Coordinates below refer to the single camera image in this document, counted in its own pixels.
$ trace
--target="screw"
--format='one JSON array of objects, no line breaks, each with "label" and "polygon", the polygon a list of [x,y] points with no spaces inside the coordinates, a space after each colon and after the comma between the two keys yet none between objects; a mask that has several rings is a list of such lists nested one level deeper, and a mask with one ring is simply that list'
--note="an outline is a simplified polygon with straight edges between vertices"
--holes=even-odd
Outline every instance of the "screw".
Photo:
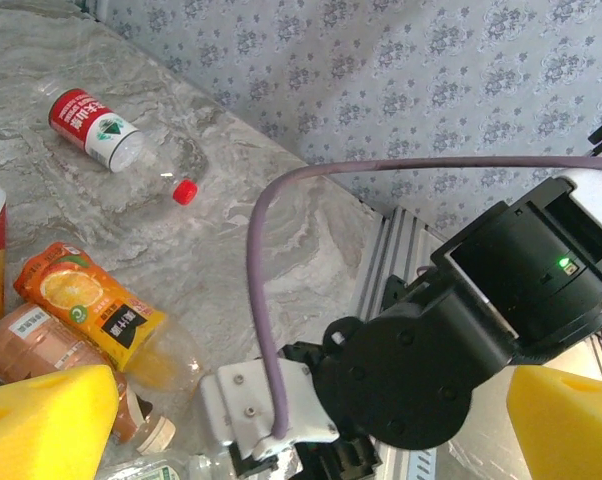
[{"label": "screw", "polygon": [[363,367],[352,367],[350,369],[350,375],[352,375],[352,378],[355,380],[361,381],[365,378],[365,370]]},{"label": "screw", "polygon": [[441,387],[439,395],[447,402],[452,402],[457,399],[457,391],[452,387]]},{"label": "screw", "polygon": [[388,423],[388,428],[395,435],[402,435],[403,432],[405,432],[405,423],[403,423],[403,421],[399,420],[398,418],[395,418],[394,420],[390,421],[390,423]]},{"label": "screw", "polygon": [[409,347],[414,342],[414,332],[412,330],[403,330],[397,336],[397,340],[404,347]]}]

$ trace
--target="yellow foam pad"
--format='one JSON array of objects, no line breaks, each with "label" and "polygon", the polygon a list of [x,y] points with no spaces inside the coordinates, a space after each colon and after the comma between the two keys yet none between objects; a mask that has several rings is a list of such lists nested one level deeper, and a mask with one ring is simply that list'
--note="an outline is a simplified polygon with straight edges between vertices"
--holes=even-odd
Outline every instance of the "yellow foam pad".
[{"label": "yellow foam pad", "polygon": [[0,387],[0,480],[94,479],[118,403],[106,365]]},{"label": "yellow foam pad", "polygon": [[534,480],[602,480],[602,382],[521,366],[507,404]]}]

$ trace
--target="red bottle cap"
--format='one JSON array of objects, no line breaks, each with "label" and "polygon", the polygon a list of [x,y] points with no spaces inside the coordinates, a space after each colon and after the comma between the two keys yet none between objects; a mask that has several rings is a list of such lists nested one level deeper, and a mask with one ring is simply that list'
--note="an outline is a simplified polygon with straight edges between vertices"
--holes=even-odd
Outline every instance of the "red bottle cap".
[{"label": "red bottle cap", "polygon": [[197,195],[198,191],[199,187],[197,187],[197,184],[186,178],[179,185],[177,185],[177,188],[174,189],[172,198],[175,200],[175,202],[180,203],[181,205],[187,205],[194,200],[194,197]]}]

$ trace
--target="wall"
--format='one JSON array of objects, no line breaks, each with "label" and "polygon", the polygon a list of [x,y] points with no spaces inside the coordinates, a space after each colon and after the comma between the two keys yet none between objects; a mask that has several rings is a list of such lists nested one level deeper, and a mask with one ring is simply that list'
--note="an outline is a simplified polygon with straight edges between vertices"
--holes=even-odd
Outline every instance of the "wall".
[{"label": "wall", "polygon": [[[310,163],[580,155],[602,122],[602,0],[96,3],[121,35]],[[450,234],[548,172],[340,181],[373,206],[403,205]]]}]

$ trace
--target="robotic arm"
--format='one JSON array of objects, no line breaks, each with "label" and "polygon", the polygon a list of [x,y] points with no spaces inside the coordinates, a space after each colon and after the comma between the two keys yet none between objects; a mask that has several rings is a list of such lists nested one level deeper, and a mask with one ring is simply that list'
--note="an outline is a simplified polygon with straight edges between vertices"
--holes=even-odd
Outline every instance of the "robotic arm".
[{"label": "robotic arm", "polygon": [[[602,168],[597,157],[570,166],[586,162]],[[208,443],[229,448],[239,474],[272,467],[294,446],[304,466],[294,478],[360,479],[379,463],[370,436],[410,450],[452,438],[474,388],[602,328],[602,171],[568,169],[511,206],[498,203],[431,260],[410,285],[388,279],[375,319],[342,318],[321,345],[282,349],[289,423],[281,438],[271,434],[264,362],[206,377],[198,399]]]}]

